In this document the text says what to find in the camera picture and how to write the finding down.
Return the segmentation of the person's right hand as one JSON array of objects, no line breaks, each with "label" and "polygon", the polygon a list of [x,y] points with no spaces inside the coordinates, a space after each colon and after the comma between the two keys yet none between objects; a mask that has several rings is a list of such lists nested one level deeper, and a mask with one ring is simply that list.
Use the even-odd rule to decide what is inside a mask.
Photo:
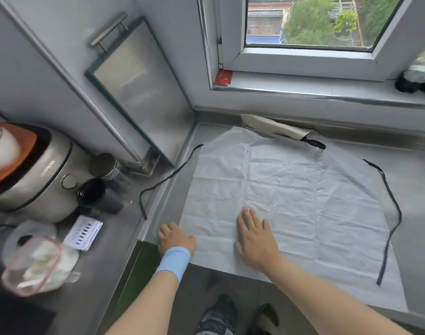
[{"label": "person's right hand", "polygon": [[272,233],[272,239],[265,239],[262,220],[255,211],[255,234],[248,233],[243,223],[243,208],[237,216],[237,240],[243,243],[245,257],[242,261],[258,272],[270,276],[281,261],[281,253]]}]

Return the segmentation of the person's left hand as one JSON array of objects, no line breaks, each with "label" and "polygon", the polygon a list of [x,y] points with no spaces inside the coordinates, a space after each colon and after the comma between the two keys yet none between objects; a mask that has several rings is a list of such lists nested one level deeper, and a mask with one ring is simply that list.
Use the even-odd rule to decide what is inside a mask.
[{"label": "person's left hand", "polygon": [[169,248],[186,247],[187,234],[175,223],[162,224],[157,233],[159,254],[163,255]]}]

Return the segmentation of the white apron with black straps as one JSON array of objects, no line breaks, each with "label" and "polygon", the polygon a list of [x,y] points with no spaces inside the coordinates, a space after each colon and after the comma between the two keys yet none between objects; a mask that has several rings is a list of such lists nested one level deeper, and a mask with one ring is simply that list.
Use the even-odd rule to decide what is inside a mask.
[{"label": "white apron with black straps", "polygon": [[372,168],[313,137],[326,148],[239,127],[199,147],[179,222],[197,242],[190,264],[269,282],[234,246],[237,215],[252,208],[288,259],[367,305],[408,312]]}]

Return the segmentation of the person's left forearm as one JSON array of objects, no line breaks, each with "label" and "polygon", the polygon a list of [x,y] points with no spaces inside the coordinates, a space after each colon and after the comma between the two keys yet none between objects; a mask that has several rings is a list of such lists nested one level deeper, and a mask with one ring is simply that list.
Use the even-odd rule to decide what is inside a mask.
[{"label": "person's left forearm", "polygon": [[173,272],[157,272],[105,335],[167,335],[178,287]]}]

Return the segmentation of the person's right forearm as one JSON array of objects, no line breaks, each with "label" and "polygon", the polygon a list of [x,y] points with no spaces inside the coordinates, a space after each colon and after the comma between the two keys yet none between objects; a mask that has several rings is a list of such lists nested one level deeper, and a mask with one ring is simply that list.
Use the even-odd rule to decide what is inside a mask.
[{"label": "person's right forearm", "polygon": [[412,335],[331,282],[281,255],[267,262],[263,272],[319,335]]}]

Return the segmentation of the light blue wristband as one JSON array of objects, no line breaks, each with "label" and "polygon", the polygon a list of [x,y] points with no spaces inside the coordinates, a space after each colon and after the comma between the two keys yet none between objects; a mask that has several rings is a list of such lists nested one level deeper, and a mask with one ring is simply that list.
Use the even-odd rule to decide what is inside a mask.
[{"label": "light blue wristband", "polygon": [[161,271],[170,271],[177,277],[178,284],[180,284],[190,259],[191,252],[186,247],[169,248],[163,254],[155,274]]}]

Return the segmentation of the person's patterned shoe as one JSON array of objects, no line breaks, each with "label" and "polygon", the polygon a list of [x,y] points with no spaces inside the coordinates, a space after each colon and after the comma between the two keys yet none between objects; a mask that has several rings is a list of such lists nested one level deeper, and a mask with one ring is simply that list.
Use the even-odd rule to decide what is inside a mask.
[{"label": "person's patterned shoe", "polygon": [[238,309],[227,294],[221,294],[205,310],[194,335],[237,335]]}]

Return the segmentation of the person's black shoe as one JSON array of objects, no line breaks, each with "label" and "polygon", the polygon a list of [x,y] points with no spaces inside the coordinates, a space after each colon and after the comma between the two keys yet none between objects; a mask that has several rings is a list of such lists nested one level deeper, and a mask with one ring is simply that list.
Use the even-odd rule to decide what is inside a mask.
[{"label": "person's black shoe", "polygon": [[271,304],[260,306],[256,312],[253,331],[255,335],[279,335],[279,317]]}]

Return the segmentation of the black cup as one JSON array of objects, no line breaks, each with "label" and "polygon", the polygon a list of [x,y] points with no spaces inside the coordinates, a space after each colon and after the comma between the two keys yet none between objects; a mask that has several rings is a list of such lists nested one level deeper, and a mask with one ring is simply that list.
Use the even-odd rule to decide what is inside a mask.
[{"label": "black cup", "polygon": [[115,215],[125,207],[122,196],[104,180],[93,178],[81,185],[76,196],[79,214],[93,218]]}]

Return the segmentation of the white card with black squares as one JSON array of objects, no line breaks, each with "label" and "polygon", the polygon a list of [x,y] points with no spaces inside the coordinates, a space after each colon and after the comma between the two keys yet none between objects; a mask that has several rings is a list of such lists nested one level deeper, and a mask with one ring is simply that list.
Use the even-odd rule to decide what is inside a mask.
[{"label": "white card with black squares", "polygon": [[88,251],[102,226],[101,221],[81,215],[64,238],[63,244],[78,251]]}]

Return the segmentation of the glass jar with metal lid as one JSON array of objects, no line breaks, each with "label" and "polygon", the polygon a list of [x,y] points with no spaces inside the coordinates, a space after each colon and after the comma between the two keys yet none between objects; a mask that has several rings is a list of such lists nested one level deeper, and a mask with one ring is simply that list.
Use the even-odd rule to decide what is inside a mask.
[{"label": "glass jar with metal lid", "polygon": [[94,156],[88,164],[88,171],[119,192],[129,191],[134,186],[131,172],[110,153]]}]

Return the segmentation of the red card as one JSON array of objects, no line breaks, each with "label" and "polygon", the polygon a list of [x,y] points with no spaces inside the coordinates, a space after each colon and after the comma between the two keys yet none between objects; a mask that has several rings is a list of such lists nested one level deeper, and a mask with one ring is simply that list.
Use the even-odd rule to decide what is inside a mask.
[{"label": "red card", "polygon": [[233,71],[231,70],[219,69],[214,80],[214,85],[221,86],[221,87],[229,86],[232,82],[232,75],[233,75]]}]

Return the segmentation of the clear plastic bag with red trim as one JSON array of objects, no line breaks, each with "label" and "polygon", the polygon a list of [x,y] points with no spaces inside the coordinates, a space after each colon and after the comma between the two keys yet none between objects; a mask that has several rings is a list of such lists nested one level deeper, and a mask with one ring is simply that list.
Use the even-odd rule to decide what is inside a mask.
[{"label": "clear plastic bag with red trim", "polygon": [[75,282],[78,250],[45,236],[30,238],[23,246],[7,253],[1,284],[9,292],[30,297]]}]

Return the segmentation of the silver rice cooker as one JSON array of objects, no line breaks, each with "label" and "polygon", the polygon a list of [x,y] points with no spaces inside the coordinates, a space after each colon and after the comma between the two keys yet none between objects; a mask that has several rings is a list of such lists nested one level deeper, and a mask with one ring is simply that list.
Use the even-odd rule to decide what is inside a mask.
[{"label": "silver rice cooker", "polygon": [[64,133],[45,126],[4,122],[21,145],[18,165],[0,179],[0,212],[57,223],[79,206],[77,192],[92,178],[87,151]]}]

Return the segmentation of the glass cabinet door panel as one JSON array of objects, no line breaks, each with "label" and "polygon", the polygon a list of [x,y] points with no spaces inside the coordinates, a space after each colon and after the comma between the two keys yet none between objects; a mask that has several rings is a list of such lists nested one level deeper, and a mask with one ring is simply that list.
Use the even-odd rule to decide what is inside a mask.
[{"label": "glass cabinet door panel", "polygon": [[196,116],[148,21],[112,32],[109,51],[85,71],[86,78],[172,166],[176,166]]}]

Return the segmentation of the white paper roll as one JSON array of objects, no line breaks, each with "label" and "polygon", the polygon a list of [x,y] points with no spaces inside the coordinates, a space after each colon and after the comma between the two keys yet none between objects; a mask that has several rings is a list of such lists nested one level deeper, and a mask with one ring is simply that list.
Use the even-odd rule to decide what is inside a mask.
[{"label": "white paper roll", "polygon": [[17,251],[30,238],[38,236],[56,238],[57,228],[54,224],[26,220],[9,233],[3,245],[2,257]]}]

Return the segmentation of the orange and white cloth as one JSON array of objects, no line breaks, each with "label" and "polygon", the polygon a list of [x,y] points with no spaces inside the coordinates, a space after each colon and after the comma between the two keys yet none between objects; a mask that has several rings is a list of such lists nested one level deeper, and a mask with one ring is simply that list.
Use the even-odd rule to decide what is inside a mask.
[{"label": "orange and white cloth", "polygon": [[0,123],[0,183],[25,162],[37,139],[37,134],[31,130]]}]

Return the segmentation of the black and silver object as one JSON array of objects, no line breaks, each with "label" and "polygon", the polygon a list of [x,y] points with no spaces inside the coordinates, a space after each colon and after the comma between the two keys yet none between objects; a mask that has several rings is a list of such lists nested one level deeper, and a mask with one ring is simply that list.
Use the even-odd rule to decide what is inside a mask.
[{"label": "black and silver object", "polygon": [[395,81],[395,89],[402,93],[425,93],[425,50]]}]

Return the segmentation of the white window frame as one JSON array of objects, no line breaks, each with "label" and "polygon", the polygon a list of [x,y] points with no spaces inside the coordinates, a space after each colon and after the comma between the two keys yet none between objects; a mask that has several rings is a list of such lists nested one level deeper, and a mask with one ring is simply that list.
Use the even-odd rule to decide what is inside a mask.
[{"label": "white window frame", "polygon": [[208,74],[219,70],[383,82],[425,49],[425,0],[401,0],[373,48],[246,46],[247,0],[197,0]]}]

